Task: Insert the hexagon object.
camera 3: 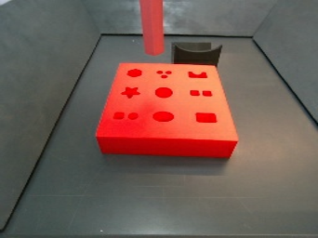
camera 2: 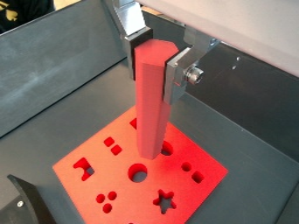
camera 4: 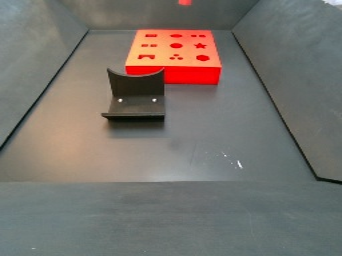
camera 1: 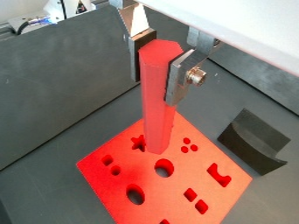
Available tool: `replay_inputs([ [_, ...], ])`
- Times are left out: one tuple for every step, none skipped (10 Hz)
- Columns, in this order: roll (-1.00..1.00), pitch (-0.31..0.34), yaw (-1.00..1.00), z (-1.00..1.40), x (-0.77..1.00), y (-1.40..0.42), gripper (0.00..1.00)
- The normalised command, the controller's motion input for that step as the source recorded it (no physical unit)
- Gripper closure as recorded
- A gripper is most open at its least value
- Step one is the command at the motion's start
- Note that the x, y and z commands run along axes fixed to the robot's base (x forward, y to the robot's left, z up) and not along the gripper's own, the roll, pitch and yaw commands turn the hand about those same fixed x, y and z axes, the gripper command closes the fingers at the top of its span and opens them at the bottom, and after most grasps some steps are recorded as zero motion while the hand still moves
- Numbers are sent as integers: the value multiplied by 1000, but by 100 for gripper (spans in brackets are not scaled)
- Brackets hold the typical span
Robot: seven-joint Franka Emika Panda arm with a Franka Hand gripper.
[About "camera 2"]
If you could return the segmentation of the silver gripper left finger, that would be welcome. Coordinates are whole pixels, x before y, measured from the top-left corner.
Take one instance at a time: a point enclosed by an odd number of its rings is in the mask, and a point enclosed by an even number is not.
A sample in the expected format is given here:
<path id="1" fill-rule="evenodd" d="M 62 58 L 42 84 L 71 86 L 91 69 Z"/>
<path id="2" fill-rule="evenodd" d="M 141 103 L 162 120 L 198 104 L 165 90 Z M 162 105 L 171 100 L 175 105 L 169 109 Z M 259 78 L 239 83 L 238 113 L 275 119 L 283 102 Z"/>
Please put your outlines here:
<path id="1" fill-rule="evenodd" d="M 135 48 L 154 37 L 146 26 L 141 3 L 135 0 L 105 0 L 123 42 L 131 78 L 137 78 Z"/>

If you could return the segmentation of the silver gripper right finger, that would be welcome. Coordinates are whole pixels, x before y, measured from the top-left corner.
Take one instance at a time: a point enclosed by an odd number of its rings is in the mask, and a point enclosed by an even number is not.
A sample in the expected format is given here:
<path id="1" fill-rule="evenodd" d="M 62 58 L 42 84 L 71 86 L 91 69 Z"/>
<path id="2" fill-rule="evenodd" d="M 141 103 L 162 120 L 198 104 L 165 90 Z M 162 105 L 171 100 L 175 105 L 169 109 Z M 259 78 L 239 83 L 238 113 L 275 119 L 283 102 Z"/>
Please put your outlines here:
<path id="1" fill-rule="evenodd" d="M 190 26 L 186 27 L 183 40 L 191 47 L 186 47 L 166 63 L 163 101 L 169 105 L 181 99 L 189 83 L 193 85 L 201 83 L 205 75 L 201 60 L 221 42 Z"/>

